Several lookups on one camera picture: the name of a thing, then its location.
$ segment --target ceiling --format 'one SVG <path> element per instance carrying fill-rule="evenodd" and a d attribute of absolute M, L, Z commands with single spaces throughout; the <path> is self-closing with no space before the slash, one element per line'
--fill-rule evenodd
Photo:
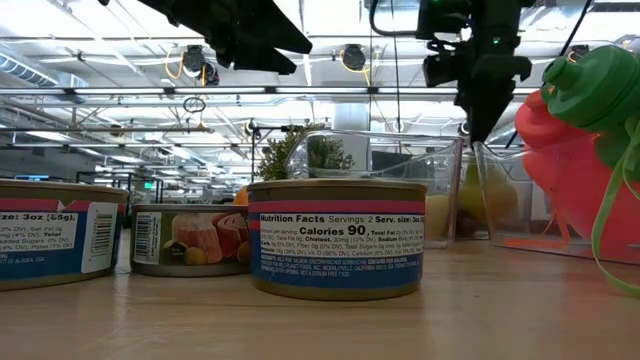
<path fill-rule="evenodd" d="M 313 43 L 308 56 L 283 52 L 297 65 L 289 76 L 256 71 L 233 71 L 217 66 L 220 86 L 273 87 L 413 87 L 425 84 L 422 61 L 430 54 L 423 41 L 412 38 L 385 38 L 372 34 L 367 10 L 361 0 L 275 0 L 291 22 L 301 29 Z M 411 5 L 412 1 L 399 1 Z M 541 74 L 547 64 L 560 52 L 569 36 L 584 1 L 546 1 L 547 5 L 523 12 L 522 44 L 517 54 L 528 56 L 534 63 L 532 76 L 518 84 L 522 88 L 541 85 Z M 602 4 L 590 11 L 574 38 L 574 44 L 592 47 L 605 44 L 637 46 L 638 11 L 632 7 Z M 636 3 L 622 1 L 619 3 Z M 73 0 L 62 5 L 61 0 L 3 0 L 0 13 L 0 53 L 19 57 L 32 68 L 51 77 L 73 74 L 90 88 L 107 87 L 198 87 L 198 81 L 179 71 L 179 59 L 187 45 L 204 44 L 200 35 L 184 26 L 174 27 L 167 19 L 135 0 L 112 0 L 108 7 L 95 0 Z M 417 13 L 401 8 L 394 16 L 382 11 L 377 16 L 379 27 L 410 30 Z M 346 44 L 358 44 L 368 59 L 370 79 L 366 73 L 350 72 L 340 61 L 340 51 Z M 215 53 L 206 48 L 205 54 L 215 63 Z M 0 87 L 33 87 L 13 75 L 0 73 Z M 394 94 L 378 95 L 370 106 L 370 118 L 380 131 L 398 131 L 397 120 L 406 133 L 432 136 L 456 135 L 465 120 L 464 112 L 453 106 L 453 94 L 406 94 L 398 102 Z M 128 156 L 140 161 L 119 161 L 108 157 L 113 164 L 207 164 L 222 168 L 250 165 L 250 148 L 244 127 L 251 119 L 261 126 L 301 125 L 305 121 L 331 124 L 336 104 L 364 103 L 371 98 L 344 94 L 208 94 L 202 96 L 207 107 L 200 113 L 189 114 L 183 107 L 187 95 L 171 97 L 158 95 L 90 95 L 82 102 L 61 100 L 53 96 L 32 96 L 28 93 L 11 96 L 5 102 L 5 127 L 70 126 L 81 122 L 84 127 L 110 127 L 119 124 L 134 128 L 190 128 L 202 124 L 209 132 L 136 132 L 122 136 L 109 133 L 66 134 L 64 138 L 43 138 L 20 134 L 19 141 L 54 141 L 55 143 L 145 144 L 162 141 L 167 144 L 211 144 L 212 147 L 180 149 L 186 153 L 168 154 L 157 148 L 83 148 L 91 149 L 87 156 L 104 162 L 104 155 Z M 515 111 L 522 96 L 507 109 L 491 140 L 500 143 L 511 134 Z M 35 115 L 16 112 L 13 105 L 27 110 L 37 108 Z M 282 138 L 279 131 L 269 134 Z M 230 144 L 244 144 L 231 148 Z"/>

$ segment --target tin can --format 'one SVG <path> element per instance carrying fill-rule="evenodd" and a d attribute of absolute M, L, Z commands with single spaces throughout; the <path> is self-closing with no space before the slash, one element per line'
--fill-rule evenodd
<path fill-rule="evenodd" d="M 263 291 L 312 300 L 374 300 L 422 278 L 426 187 L 304 179 L 249 185 L 251 274 Z"/>
<path fill-rule="evenodd" d="M 0 290 L 110 274 L 127 195 L 99 186 L 0 180 Z"/>
<path fill-rule="evenodd" d="M 249 272 L 247 207 L 135 205 L 131 270 L 198 277 Z"/>

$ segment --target can lid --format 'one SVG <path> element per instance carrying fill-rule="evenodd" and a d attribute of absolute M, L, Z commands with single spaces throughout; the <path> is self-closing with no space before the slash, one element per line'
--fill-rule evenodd
<path fill-rule="evenodd" d="M 422 184 L 410 183 L 397 180 L 379 179 L 296 179 L 296 180 L 274 180 L 255 183 L 249 185 L 248 191 L 297 188 L 297 187 L 369 187 L 369 188 L 391 188 L 415 190 L 426 193 L 427 187 Z"/>
<path fill-rule="evenodd" d="M 203 204 L 141 204 L 133 205 L 133 211 L 154 212 L 154 211 L 192 211 L 192 212 L 243 212 L 247 211 L 247 206 L 238 205 L 203 205 Z"/>
<path fill-rule="evenodd" d="M 51 189 L 51 190 L 71 190 L 71 191 L 84 191 L 84 192 L 99 192 L 115 195 L 129 195 L 127 190 L 114 189 L 103 186 L 85 185 L 85 184 L 71 184 L 71 183 L 57 183 L 49 181 L 26 181 L 26 180 L 0 180 L 0 188 L 38 188 L 38 189 Z"/>

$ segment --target food image on label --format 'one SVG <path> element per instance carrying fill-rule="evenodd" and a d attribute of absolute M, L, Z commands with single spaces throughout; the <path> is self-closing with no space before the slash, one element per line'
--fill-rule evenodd
<path fill-rule="evenodd" d="M 245 217 L 238 213 L 138 213 L 136 224 L 134 261 L 138 263 L 249 261 L 249 230 Z"/>
<path fill-rule="evenodd" d="M 311 207 L 281 201 L 260 204 L 261 212 L 250 209 L 252 273 L 273 283 L 326 288 L 420 280 L 423 202 L 371 201 L 360 208 L 341 203 L 353 202 L 315 201 Z M 340 212 L 344 208 L 353 212 Z"/>
<path fill-rule="evenodd" d="M 0 212 L 0 280 L 92 273 L 113 264 L 118 204 L 0 199 L 0 208 L 16 209 Z"/>

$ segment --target wooden table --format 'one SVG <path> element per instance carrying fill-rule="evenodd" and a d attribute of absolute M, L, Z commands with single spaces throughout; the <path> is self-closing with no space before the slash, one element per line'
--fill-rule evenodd
<path fill-rule="evenodd" d="M 0 359 L 640 359 L 640 300 L 589 260 L 458 243 L 428 252 L 419 293 L 332 303 L 248 276 L 131 275 L 126 258 L 112 277 L 0 293 Z"/>

